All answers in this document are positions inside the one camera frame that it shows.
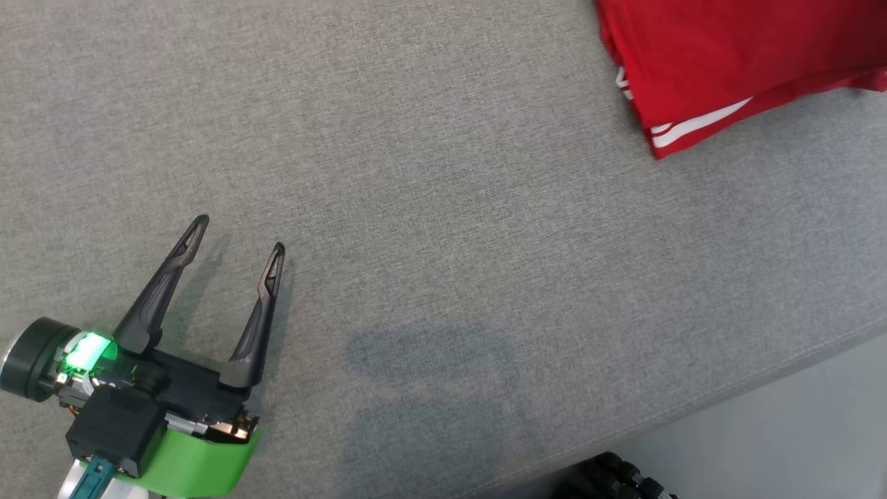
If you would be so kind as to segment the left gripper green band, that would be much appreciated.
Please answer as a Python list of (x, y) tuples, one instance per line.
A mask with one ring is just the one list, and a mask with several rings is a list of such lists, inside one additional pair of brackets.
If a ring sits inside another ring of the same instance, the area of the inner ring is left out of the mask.
[(277, 241), (240, 340), (220, 372), (156, 349), (169, 303), (209, 215), (193, 219), (114, 329), (113, 337), (31, 320), (2, 362), (2, 389), (56, 398), (72, 414), (75, 461), (63, 498), (97, 498), (112, 480), (168, 498), (224, 496), (262, 434), (246, 403), (268, 355), (286, 247)]

